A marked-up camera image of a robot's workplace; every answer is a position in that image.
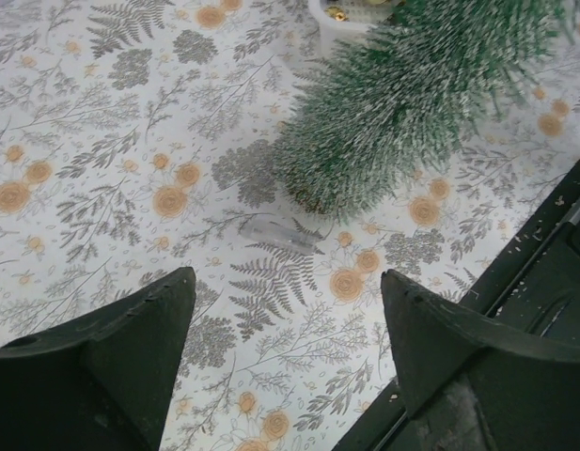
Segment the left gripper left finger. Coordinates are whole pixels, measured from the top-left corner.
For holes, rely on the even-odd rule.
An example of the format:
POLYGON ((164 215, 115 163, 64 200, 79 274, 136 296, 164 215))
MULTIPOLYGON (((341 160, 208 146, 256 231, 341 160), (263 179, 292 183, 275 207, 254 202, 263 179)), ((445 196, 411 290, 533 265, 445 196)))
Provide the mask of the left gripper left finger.
POLYGON ((157 450, 196 302, 178 268, 0 348, 0 450, 157 450))

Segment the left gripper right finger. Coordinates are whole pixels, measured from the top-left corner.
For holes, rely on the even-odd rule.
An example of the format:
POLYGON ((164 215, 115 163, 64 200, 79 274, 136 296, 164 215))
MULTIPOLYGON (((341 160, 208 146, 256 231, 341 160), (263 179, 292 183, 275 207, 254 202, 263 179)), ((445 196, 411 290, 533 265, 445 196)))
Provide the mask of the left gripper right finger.
POLYGON ((580 345, 489 319, 389 270, 405 425, 392 450, 580 450, 580 345))

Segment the small frosted christmas tree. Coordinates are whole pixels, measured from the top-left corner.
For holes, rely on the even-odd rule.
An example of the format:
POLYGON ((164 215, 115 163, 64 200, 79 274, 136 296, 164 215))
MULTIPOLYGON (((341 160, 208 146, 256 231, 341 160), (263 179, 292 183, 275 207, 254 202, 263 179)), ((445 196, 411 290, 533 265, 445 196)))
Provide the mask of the small frosted christmas tree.
POLYGON ((346 221, 418 166, 444 165, 502 95, 522 98, 568 15, 564 1, 408 1, 392 24, 339 43, 307 75, 275 141, 285 193, 346 221))

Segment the white plastic basket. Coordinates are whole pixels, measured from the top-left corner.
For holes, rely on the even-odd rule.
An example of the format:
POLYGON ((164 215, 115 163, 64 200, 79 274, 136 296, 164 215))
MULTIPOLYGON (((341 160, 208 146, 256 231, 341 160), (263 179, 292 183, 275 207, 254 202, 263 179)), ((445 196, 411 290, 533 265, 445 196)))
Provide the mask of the white plastic basket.
POLYGON ((388 20, 400 1, 309 0, 320 29, 321 55, 329 57, 341 41, 362 41, 370 28, 388 20))

